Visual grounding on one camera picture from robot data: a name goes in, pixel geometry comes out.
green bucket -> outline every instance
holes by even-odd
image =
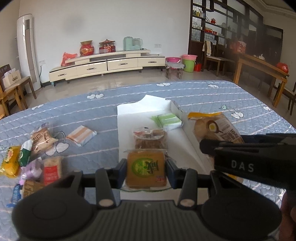
[[[184,71],[193,72],[194,66],[195,66],[195,61],[194,60],[183,59],[183,64],[185,65]]]

wall outlet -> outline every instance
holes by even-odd
[[[44,59],[44,60],[41,60],[41,61],[39,61],[39,64],[40,64],[40,66],[44,65],[44,64],[45,64],[45,59]]]

purple wrapped candy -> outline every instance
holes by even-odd
[[[41,158],[31,161],[27,166],[21,167],[20,185],[24,185],[26,179],[38,180],[42,174]]]

human hand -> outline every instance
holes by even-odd
[[[287,199],[287,193],[284,194],[281,203],[281,215],[282,221],[279,227],[279,241],[295,241],[296,206],[291,209],[291,204]]]

green logo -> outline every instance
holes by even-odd
[[[153,176],[154,171],[159,171],[157,161],[150,158],[139,158],[133,162],[132,172],[138,177]]]

